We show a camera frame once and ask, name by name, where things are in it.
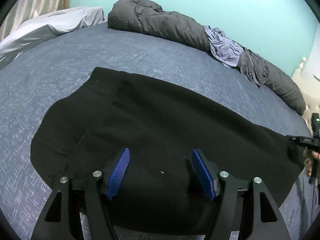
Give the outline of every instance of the teal wall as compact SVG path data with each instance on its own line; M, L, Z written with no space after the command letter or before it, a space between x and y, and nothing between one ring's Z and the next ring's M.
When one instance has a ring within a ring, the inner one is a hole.
M70 7L103 6L107 16L117 0L69 0ZM309 58L317 20L304 0L152 0L260 54L292 76L302 57Z

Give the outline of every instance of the white headboard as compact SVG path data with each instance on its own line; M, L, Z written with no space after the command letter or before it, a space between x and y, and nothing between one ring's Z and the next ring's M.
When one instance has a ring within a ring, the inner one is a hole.
M303 57L299 67L296 69L292 76L292 80L298 85L303 95L304 101L306 103L306 110L304 111L302 117L312 133L311 115L312 113L320 114L320 81L317 81L316 79L310 81L302 77L303 65L305 62L306 58Z

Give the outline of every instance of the gray bed sheet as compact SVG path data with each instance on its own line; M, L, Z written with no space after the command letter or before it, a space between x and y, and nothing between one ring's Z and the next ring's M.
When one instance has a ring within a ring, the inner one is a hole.
M108 29L106 23L62 35L25 52L0 71L0 208L22 240L30 240L51 193L30 162L31 140L49 107L77 90L97 66L171 82L283 135L310 136L302 117L271 90L257 89L239 71L205 52ZM314 210L317 200L302 172L280 208L292 240L299 240L310 227L315 217L312 202ZM90 239L86 218L82 220ZM204 238L159 236L119 227L116 232L120 239Z

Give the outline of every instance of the metal screw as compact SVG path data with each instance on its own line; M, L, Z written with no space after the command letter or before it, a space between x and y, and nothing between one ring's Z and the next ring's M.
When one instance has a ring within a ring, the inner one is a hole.
M227 173L226 171L222 171L220 172L220 176L226 178L229 176L229 173Z
M253 180L255 183L258 183L258 184L262 182L262 179L260 179L259 177L255 177Z
M68 181L68 178L67 177L62 177L61 179L60 179L60 182L61 183L66 183Z
M93 176L94 176L94 177L100 177L101 174L102 174L101 171L95 171L95 172L93 173Z

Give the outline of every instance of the ribbed blue pad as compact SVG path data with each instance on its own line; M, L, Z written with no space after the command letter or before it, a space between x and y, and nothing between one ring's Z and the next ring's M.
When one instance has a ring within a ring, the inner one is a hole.
M193 150L192 152L192 164L195 168L202 190L204 191L204 195L212 201L216 197L213 189L213 181L197 150Z
M129 165L129 161L130 152L129 149L126 148L108 180L108 190L106 193L108 200L111 200L112 197L117 195L120 184Z

